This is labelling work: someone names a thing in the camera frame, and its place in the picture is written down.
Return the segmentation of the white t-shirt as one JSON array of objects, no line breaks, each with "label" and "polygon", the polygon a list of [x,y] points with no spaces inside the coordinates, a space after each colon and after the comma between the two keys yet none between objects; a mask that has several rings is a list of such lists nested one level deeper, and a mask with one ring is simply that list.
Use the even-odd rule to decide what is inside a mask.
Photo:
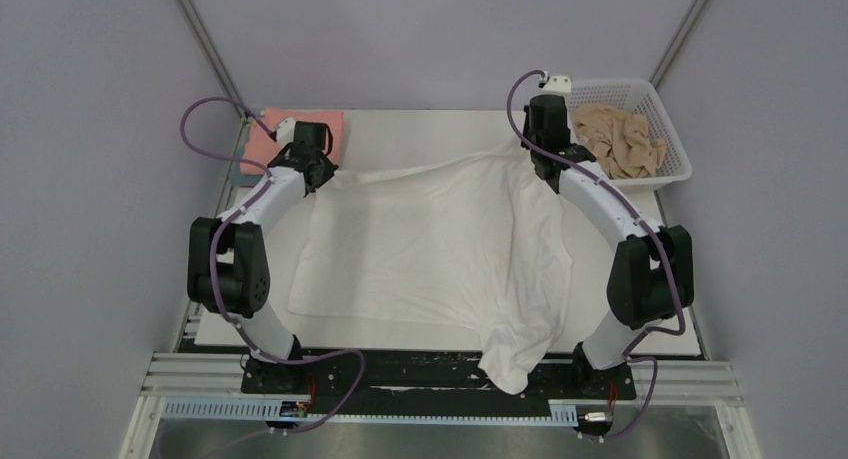
[{"label": "white t-shirt", "polygon": [[343,172],[317,191],[287,308],[471,329],[480,368],[518,394],[566,324],[566,222],[563,200],[514,143]]}]

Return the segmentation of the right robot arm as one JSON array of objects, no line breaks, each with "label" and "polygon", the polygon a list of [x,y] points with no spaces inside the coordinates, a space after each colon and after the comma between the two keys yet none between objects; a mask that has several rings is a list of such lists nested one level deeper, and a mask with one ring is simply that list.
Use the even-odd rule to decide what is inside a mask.
[{"label": "right robot arm", "polygon": [[605,289],[609,307],[595,331],[575,349],[571,382],[596,396],[610,369],[650,333],[680,336],[694,299],[692,239],[682,226],[644,215],[604,173],[595,156],[572,139],[564,97],[541,94],[524,107],[520,138],[537,175],[590,220],[613,252]]}]

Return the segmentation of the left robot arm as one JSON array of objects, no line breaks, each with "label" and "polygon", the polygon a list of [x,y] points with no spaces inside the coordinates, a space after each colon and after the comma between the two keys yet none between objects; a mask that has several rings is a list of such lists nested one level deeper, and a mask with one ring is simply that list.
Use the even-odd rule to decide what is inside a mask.
[{"label": "left robot arm", "polygon": [[337,169],[329,155],[334,135],[325,123],[283,120],[284,140],[251,191],[215,218],[190,227],[187,293],[220,315],[249,348],[270,363],[267,378],[279,391],[297,391],[306,378],[301,346],[269,303],[271,275],[265,238],[285,212],[328,182]]}]

